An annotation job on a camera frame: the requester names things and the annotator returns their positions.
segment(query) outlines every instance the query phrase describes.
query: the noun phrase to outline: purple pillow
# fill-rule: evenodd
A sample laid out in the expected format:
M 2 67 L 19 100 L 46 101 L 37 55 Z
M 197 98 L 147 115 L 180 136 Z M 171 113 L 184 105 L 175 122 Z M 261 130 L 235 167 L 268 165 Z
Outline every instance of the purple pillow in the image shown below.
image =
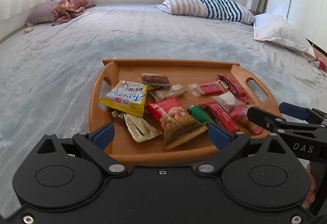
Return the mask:
M 52 12 L 53 6 L 60 0 L 45 2 L 33 8 L 33 12 L 29 15 L 25 26 L 32 26 L 41 23 L 52 23 L 55 15 Z

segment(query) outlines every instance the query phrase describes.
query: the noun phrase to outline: tray handle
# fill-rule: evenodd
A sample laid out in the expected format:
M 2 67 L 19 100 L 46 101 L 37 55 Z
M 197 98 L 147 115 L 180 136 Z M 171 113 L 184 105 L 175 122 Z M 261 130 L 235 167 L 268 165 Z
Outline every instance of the tray handle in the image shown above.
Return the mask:
M 100 128 L 102 125 L 107 122 L 113 123 L 113 117 L 109 109 L 103 111 L 99 107 L 99 96 L 102 88 L 102 83 L 105 81 L 109 90 L 111 87 L 115 86 L 119 81 L 119 66 L 115 62 L 108 63 L 99 73 L 97 77 L 92 94 L 90 99 L 90 107 L 89 107 L 89 132 Z M 108 154 L 112 153 L 112 143 L 105 149 L 105 152 Z
M 270 92 L 270 90 L 266 87 L 264 83 L 260 79 L 258 79 L 254 74 L 250 73 L 249 71 L 233 65 L 231 69 L 231 73 L 236 78 L 236 80 L 241 84 L 241 86 L 245 89 L 245 91 L 250 95 L 250 97 L 254 100 L 254 102 L 258 106 L 264 107 L 265 110 L 270 111 L 273 114 L 281 116 L 281 113 L 278 110 L 278 103 L 275 100 L 273 94 Z M 256 94 L 253 93 L 251 88 L 247 85 L 247 83 L 253 80 L 260 88 L 261 90 L 266 94 L 267 101 L 262 102 L 259 100 Z

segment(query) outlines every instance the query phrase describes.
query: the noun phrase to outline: wooden tray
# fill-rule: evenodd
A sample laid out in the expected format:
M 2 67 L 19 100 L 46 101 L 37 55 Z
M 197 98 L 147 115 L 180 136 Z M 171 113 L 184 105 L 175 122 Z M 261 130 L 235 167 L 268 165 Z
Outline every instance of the wooden tray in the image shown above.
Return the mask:
M 217 152 L 211 144 L 208 134 L 202 134 L 189 142 L 166 151 L 164 136 L 144 143 L 137 143 L 131 135 L 120 125 L 114 122 L 111 110 L 100 109 L 98 100 L 103 81 L 113 88 L 119 80 L 142 82 L 141 73 L 164 74 L 172 84 L 182 83 L 187 86 L 192 83 L 213 81 L 217 74 L 227 74 L 241 84 L 248 95 L 262 109 L 281 116 L 278 104 L 269 89 L 252 73 L 239 67 L 238 63 L 194 61 L 194 60 L 164 60 L 164 59 L 105 59 L 104 68 L 101 70 L 92 91 L 89 108 L 89 131 L 93 132 L 107 122 L 115 126 L 115 138 L 105 149 L 105 152 L 125 165 L 176 165 L 200 161 Z M 266 102 L 261 102 L 247 86 L 249 80 L 265 92 L 268 97 Z M 198 105 L 213 101 L 210 96 L 195 97 L 187 94 L 178 98 L 182 106 L 187 109 L 191 105 Z M 147 96 L 146 104 L 155 102 L 151 95 Z M 149 123 L 159 128 L 159 125 L 145 111 L 143 116 Z M 264 138 L 268 132 L 256 135 L 242 126 L 240 129 L 254 138 Z

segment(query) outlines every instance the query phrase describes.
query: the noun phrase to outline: green wrapper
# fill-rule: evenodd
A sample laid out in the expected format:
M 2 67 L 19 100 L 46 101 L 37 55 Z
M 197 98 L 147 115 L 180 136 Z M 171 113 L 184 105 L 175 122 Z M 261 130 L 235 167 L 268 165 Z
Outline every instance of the green wrapper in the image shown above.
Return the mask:
M 200 123 L 208 126 L 209 124 L 213 123 L 212 119 L 208 115 L 206 115 L 199 106 L 193 105 L 187 109 L 187 112 Z

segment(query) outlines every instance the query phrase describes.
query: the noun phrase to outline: bed sheet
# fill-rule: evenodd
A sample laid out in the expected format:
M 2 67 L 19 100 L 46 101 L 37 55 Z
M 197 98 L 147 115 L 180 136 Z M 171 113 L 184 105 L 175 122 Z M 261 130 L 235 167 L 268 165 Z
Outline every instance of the bed sheet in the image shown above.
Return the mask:
M 45 133 L 64 138 L 87 130 L 89 98 L 104 58 L 240 62 L 279 103 L 327 111 L 326 74 L 302 55 L 255 41 L 251 26 L 171 16 L 153 6 L 100 5 L 0 44 L 1 215 L 19 207 L 12 177 Z

